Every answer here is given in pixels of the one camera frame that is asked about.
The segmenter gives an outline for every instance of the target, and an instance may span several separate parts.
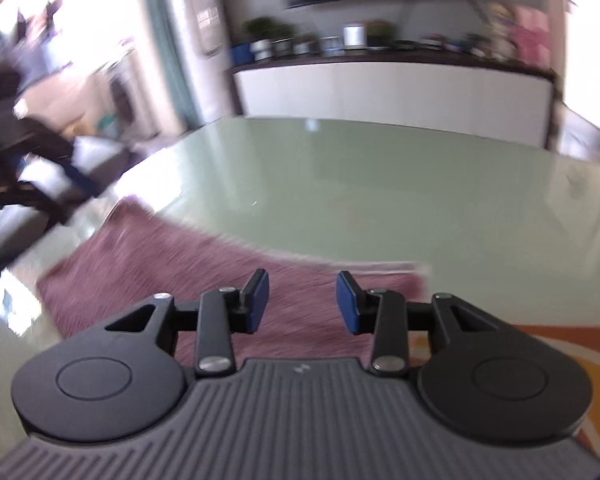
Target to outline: white wall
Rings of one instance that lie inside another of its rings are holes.
[[[547,12],[547,0],[496,0],[521,4]],[[459,38],[467,32],[486,32],[484,23],[466,0],[347,0],[299,9],[285,9],[285,0],[224,0],[234,41],[242,24],[257,16],[275,16],[321,36],[342,33],[347,22],[380,18],[398,23],[400,36],[417,39],[440,33]]]
[[[549,14],[551,27],[551,68],[560,76],[558,88],[563,86],[566,58],[566,20],[564,0],[546,0],[546,12]]]

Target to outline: curtain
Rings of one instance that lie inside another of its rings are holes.
[[[145,1],[173,108],[186,129],[195,130],[202,126],[202,122],[193,102],[192,89],[184,75],[168,0]]]

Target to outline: white cabinet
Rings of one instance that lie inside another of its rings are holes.
[[[334,86],[334,66],[315,64],[278,69],[278,87],[288,99],[288,116],[339,119],[340,95]]]
[[[408,62],[334,62],[235,75],[248,117],[344,119],[544,146],[553,88],[531,75]]]
[[[552,106],[553,88],[538,77],[475,69],[478,107],[474,134],[544,146]]]
[[[341,118],[370,123],[404,124],[398,94],[397,63],[335,63]]]
[[[461,66],[396,63],[402,124],[472,134],[475,70]]]
[[[243,70],[235,75],[242,108],[247,117],[288,117],[289,101],[279,81],[286,67]]]

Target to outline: ribbed gray surface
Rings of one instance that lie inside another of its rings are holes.
[[[407,383],[377,380],[356,360],[250,360],[230,378],[197,383],[163,425],[132,440],[61,447],[30,438],[0,472],[13,480],[592,480],[600,462],[573,440],[525,450],[473,443],[432,420]]]

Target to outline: logo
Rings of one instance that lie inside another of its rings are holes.
[[[311,371],[311,367],[302,363],[300,366],[294,366],[294,372],[297,374],[304,374]]]

